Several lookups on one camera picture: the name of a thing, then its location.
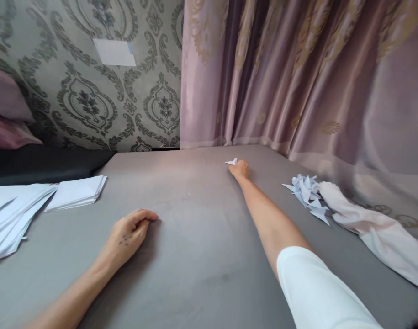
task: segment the curtain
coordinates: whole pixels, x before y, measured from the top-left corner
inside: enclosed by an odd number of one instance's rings
[[[185,0],[180,146],[244,144],[418,238],[418,0]]]

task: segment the stack of white paper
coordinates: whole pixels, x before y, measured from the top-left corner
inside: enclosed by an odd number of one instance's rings
[[[0,186],[0,258],[17,251],[35,213],[56,190],[48,184]]]
[[[69,209],[95,203],[104,188],[107,176],[69,180],[58,185],[57,193],[45,212]]]
[[[282,184],[286,188],[289,188],[293,191],[293,194],[299,199],[304,207],[308,207],[311,211],[310,213],[315,217],[324,221],[329,225],[328,220],[324,216],[328,207],[322,207],[320,203],[321,196],[318,194],[318,183],[315,181],[317,176],[309,178],[301,174],[298,174],[297,177],[291,179],[292,185]]]

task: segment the white shirt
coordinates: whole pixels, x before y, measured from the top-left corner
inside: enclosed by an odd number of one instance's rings
[[[382,328],[359,298],[313,252],[283,249],[277,273],[297,329]]]

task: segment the black cushion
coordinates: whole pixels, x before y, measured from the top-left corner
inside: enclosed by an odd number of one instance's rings
[[[0,185],[59,183],[91,177],[116,152],[28,144],[0,150]]]

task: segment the bed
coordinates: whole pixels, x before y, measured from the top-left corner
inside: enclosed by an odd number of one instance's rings
[[[0,328],[33,317],[95,259],[113,223],[136,208],[160,215],[80,328],[295,328],[241,190],[225,161],[299,226],[328,267],[384,328],[418,317],[418,288],[383,265],[357,235],[313,217],[281,186],[311,173],[266,146],[119,153],[92,205],[41,213],[17,253],[0,261]]]

